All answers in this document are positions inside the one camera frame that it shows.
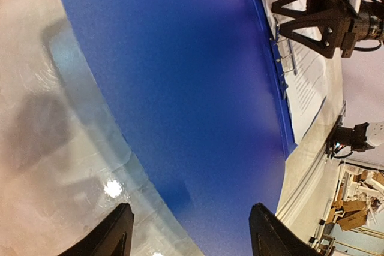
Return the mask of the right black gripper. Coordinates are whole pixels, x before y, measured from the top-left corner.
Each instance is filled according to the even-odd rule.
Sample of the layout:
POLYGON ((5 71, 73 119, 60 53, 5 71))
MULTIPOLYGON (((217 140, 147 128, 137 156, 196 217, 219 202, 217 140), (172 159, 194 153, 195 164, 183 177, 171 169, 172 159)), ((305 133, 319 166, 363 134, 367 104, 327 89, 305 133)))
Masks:
POLYGON ((358 39, 359 19, 345 0, 306 0, 304 10, 291 4, 301 0, 277 0, 271 5, 274 14, 297 18, 281 24, 280 34, 331 59, 336 49, 343 58, 350 58, 358 39), (318 28, 321 39, 316 40, 302 31, 318 28))

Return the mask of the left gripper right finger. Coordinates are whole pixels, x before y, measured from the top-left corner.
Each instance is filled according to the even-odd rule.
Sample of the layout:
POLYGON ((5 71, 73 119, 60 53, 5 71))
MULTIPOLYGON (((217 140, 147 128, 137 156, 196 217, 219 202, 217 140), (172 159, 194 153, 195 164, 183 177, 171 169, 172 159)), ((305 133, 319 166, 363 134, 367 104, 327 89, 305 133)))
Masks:
POLYGON ((253 205, 249 216, 253 255, 311 256, 320 253, 297 238, 264 204, 253 205))

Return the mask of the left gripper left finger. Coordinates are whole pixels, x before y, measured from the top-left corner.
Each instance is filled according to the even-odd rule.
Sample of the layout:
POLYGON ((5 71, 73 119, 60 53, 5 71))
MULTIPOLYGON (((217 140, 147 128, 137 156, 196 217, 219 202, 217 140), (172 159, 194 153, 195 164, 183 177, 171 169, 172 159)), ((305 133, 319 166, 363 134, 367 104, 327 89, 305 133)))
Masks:
POLYGON ((128 203, 114 208, 88 235, 62 252, 66 255, 126 255, 131 253, 134 214, 128 203))

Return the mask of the printed paper sheet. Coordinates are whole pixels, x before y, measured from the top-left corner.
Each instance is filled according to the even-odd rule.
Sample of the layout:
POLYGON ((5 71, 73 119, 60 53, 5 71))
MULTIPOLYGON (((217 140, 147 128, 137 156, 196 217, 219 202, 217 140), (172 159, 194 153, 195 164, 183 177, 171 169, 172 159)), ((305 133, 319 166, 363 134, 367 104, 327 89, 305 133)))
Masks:
MULTIPOLYGON (((271 5, 276 0, 262 0, 269 30, 271 32, 273 15, 271 5)), ((288 17, 278 16, 280 25, 288 17)), ((303 44, 292 41, 296 57, 298 74, 288 74, 286 82, 289 87, 283 92, 287 100, 290 126, 296 144, 299 144, 317 117, 328 94, 325 58, 303 44)))

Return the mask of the blue file folder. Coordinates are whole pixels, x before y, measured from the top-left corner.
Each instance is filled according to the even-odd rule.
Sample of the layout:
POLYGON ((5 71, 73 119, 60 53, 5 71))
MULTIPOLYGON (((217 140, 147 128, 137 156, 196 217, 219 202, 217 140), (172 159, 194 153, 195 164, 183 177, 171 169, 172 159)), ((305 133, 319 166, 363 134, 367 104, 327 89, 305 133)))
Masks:
POLYGON ((296 148, 261 0, 62 0, 125 140, 205 255, 251 255, 296 148))

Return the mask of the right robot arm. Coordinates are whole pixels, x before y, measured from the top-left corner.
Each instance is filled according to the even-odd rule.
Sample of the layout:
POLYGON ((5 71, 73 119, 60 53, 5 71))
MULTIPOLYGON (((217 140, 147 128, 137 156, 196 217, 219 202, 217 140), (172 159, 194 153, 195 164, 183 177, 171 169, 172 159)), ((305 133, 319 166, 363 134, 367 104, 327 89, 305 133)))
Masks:
POLYGON ((349 0, 277 0, 274 14, 287 16, 280 34, 326 58, 336 49, 344 58, 358 50, 356 43, 365 40, 383 42, 383 3, 362 1, 355 11, 349 0))

